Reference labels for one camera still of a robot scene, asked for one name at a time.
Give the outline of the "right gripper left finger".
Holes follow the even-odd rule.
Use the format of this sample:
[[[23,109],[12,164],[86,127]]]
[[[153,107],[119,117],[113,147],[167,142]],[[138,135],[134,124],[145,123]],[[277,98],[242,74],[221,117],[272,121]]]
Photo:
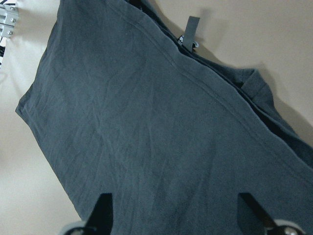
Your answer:
[[[99,196],[84,226],[84,235],[110,235],[113,227],[113,202],[111,193]]]

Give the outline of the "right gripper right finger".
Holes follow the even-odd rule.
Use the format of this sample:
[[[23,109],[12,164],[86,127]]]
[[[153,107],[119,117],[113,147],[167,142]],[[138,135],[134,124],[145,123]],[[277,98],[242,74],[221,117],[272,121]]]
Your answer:
[[[238,194],[237,223],[244,235],[274,235],[278,227],[252,194],[247,192]]]

